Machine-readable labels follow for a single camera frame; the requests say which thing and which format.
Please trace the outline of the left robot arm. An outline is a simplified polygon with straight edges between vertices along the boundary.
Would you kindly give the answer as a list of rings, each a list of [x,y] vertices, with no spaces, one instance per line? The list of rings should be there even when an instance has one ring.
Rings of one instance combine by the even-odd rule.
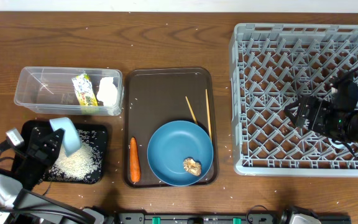
[[[0,169],[0,223],[104,223],[92,208],[75,208],[32,191],[57,160],[65,130],[26,143],[16,128],[6,132],[0,152],[13,149],[22,160],[14,171]],[[1,157],[0,162],[8,160]]]

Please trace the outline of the light blue cup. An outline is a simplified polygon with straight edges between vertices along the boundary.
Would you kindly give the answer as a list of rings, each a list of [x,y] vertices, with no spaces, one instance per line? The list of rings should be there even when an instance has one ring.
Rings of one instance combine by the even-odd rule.
[[[346,146],[343,145],[340,141],[334,141],[331,138],[328,139],[332,147],[335,147],[337,149],[346,149]]]

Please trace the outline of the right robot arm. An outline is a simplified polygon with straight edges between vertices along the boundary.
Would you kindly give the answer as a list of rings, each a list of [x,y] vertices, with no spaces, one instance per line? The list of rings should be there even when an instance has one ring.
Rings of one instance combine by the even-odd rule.
[[[308,122],[308,130],[339,142],[358,159],[358,87],[351,75],[338,78],[333,84],[332,101],[303,96],[284,108],[285,115],[298,127]]]

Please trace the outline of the light blue rice bowl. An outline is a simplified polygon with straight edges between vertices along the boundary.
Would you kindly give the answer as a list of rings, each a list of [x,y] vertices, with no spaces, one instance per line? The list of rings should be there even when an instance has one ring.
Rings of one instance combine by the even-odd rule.
[[[81,148],[81,139],[71,119],[67,117],[50,119],[49,123],[54,131],[58,129],[64,130],[63,147],[65,155],[70,157]]]

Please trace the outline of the white napkin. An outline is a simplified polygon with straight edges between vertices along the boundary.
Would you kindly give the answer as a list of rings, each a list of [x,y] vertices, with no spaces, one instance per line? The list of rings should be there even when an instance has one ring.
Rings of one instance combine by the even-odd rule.
[[[118,91],[114,85],[113,77],[104,77],[100,80],[99,90],[96,94],[98,101],[104,106],[114,106],[117,102]]]

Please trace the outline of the green yellow snack wrapper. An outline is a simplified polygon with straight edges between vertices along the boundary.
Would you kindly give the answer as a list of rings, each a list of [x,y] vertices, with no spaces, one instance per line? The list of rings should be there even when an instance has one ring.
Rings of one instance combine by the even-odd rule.
[[[98,102],[93,92],[90,77],[86,73],[77,75],[72,79],[75,95],[80,106],[97,106]]]

